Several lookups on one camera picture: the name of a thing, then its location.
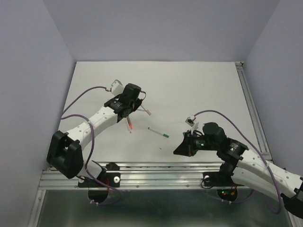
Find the orange marker clear cap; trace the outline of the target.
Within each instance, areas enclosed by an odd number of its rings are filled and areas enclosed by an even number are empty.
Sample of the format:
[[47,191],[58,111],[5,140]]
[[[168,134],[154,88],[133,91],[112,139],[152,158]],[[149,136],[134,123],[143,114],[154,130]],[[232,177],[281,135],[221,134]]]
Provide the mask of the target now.
[[128,123],[129,132],[131,133],[131,132],[132,132],[132,129],[133,129],[131,120],[130,120],[129,117],[127,117],[126,120],[127,120],[127,123]]

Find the brown capped marker pen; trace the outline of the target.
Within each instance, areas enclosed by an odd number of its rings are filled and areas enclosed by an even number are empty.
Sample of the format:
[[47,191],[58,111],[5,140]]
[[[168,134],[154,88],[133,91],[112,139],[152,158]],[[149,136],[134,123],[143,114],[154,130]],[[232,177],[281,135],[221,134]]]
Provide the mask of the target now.
[[151,115],[151,112],[149,110],[147,110],[147,109],[144,109],[143,107],[141,109],[137,109],[137,111],[145,112],[148,115]]

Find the green capped marker pen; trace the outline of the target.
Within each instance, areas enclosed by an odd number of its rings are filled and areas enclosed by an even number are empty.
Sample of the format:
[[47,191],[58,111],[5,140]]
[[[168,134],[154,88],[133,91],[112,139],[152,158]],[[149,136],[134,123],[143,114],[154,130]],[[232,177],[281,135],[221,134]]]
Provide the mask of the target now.
[[165,134],[165,133],[163,133],[163,132],[160,132],[160,131],[157,131],[157,130],[155,130],[155,129],[152,129],[151,127],[148,127],[148,130],[150,130],[150,131],[152,131],[152,132],[154,132],[154,133],[156,133],[156,134],[159,134],[159,135],[161,135],[161,136],[163,136],[163,137],[165,137],[165,138],[169,138],[169,135],[168,135],[168,134]]

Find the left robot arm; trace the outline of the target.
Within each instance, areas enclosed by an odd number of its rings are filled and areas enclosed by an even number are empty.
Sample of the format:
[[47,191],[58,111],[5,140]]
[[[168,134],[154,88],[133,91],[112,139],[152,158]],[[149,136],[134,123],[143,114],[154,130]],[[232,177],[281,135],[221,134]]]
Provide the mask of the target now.
[[142,104],[139,95],[143,93],[139,86],[132,83],[122,86],[118,80],[110,92],[114,97],[94,115],[83,117],[83,123],[67,132],[57,131],[52,136],[46,161],[68,179],[84,176],[94,186],[105,182],[104,168],[92,162],[92,154],[84,159],[82,151],[88,144],[94,145],[95,138],[104,130],[135,112]]

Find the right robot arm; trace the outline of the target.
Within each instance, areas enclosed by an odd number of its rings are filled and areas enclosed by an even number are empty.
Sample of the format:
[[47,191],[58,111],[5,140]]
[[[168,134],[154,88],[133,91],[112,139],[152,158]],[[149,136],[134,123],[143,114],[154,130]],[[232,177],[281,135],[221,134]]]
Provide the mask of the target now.
[[267,161],[245,144],[228,138],[215,122],[203,125],[198,131],[195,116],[186,119],[191,127],[183,133],[184,139],[174,150],[175,155],[194,156],[198,151],[216,151],[223,161],[214,178],[219,186],[234,183],[247,186],[282,203],[298,218],[303,217],[303,178]]

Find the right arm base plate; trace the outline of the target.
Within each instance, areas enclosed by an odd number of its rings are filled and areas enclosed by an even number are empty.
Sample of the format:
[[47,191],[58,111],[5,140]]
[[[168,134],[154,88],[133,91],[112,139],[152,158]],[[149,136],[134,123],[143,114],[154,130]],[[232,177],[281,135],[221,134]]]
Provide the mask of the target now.
[[225,175],[221,172],[204,172],[201,181],[202,187],[210,189],[213,187],[232,187],[235,186],[230,176]]

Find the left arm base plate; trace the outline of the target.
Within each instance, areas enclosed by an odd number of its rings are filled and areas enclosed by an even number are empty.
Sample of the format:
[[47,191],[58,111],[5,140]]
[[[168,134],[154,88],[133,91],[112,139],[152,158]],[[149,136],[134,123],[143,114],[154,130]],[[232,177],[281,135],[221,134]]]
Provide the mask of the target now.
[[[121,173],[120,166],[118,166],[114,162],[110,162],[105,166],[102,166],[100,163],[96,161],[92,161],[88,165],[88,169],[91,174],[94,175],[99,181],[103,184],[109,185],[111,187],[118,188],[120,187],[121,182]],[[78,176],[78,187],[80,188],[98,188],[105,187],[102,184],[99,184],[95,180],[93,180],[85,171],[82,170],[80,175]]]

